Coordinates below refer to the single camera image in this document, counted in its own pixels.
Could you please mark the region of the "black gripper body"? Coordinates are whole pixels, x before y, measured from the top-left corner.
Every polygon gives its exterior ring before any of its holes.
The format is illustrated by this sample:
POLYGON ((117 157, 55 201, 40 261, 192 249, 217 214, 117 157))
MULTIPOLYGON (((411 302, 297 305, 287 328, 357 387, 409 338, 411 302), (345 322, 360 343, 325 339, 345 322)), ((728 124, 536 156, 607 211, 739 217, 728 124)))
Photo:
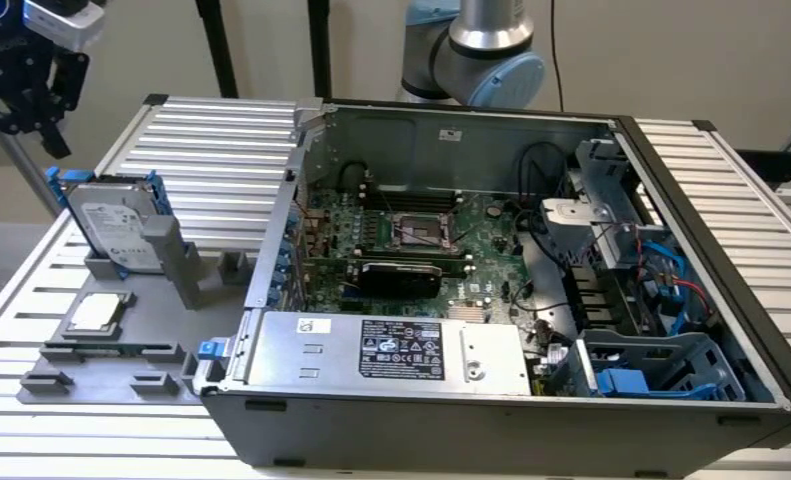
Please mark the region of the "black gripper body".
POLYGON ((24 24, 24 2, 0 0, 0 100, 45 83, 55 44, 24 24))

